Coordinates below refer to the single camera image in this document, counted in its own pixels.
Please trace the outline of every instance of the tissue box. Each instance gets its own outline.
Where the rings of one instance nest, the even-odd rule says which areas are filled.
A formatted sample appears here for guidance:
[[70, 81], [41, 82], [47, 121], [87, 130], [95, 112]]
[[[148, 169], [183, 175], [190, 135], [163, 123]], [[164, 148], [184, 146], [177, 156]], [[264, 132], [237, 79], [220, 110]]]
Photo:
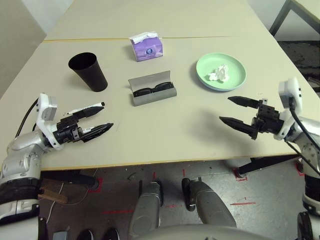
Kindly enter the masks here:
[[146, 38], [141, 42], [134, 43], [131, 40], [137, 62], [158, 58], [164, 55], [162, 43], [158, 37]]

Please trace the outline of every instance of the wooden stick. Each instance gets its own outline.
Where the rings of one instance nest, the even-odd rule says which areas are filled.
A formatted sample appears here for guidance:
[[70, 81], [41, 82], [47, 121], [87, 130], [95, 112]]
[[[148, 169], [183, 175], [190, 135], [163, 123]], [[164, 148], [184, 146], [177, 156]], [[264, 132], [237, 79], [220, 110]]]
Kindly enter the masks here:
[[45, 187], [41, 187], [41, 190], [43, 190], [43, 194], [38, 195], [40, 198], [56, 201], [61, 204], [66, 204], [68, 202], [68, 198], [65, 195], [48, 190]]

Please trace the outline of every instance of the black paper cup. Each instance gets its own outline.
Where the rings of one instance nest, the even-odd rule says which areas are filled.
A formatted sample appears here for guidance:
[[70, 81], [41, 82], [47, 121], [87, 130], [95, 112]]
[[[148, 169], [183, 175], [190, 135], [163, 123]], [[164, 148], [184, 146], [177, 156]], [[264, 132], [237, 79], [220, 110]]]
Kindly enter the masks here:
[[107, 80], [100, 69], [97, 56], [93, 53], [79, 53], [70, 59], [68, 65], [92, 91], [101, 92], [107, 88]]

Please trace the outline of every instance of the plate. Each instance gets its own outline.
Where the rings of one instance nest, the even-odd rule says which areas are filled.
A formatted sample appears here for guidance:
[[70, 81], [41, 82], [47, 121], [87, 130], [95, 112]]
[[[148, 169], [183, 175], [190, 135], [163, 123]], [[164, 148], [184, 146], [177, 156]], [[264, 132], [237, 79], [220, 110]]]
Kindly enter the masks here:
[[[228, 75], [230, 79], [226, 82], [220, 80], [209, 81], [209, 75], [219, 66], [226, 64], [228, 66]], [[246, 80], [246, 70], [244, 66], [234, 57], [224, 53], [208, 53], [202, 56], [196, 63], [197, 76], [206, 87], [226, 92], [239, 88]]]

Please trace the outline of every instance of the wall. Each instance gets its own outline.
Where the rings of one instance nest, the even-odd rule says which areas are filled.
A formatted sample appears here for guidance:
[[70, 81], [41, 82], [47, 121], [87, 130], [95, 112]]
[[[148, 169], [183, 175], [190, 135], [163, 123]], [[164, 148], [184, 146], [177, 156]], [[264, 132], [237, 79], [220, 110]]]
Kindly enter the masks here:
[[[45, 33], [48, 33], [55, 26], [57, 20], [66, 12], [73, 1], [74, 0], [22, 0]], [[269, 29], [285, 3], [285, 0], [247, 0], [247, 2], [265, 27]], [[275, 38], [278, 41], [320, 40], [320, 35], [298, 15], [290, 11]]]
[[[286, 0], [247, 0], [267, 29], [270, 29], [274, 23], [285, 1]], [[311, 41], [320, 40], [320, 35], [295, 12], [290, 11], [276, 33], [275, 39], [277, 41]]]
[[45, 38], [20, 0], [0, 0], [0, 98]]
[[74, 0], [22, 0], [42, 30], [48, 34]]

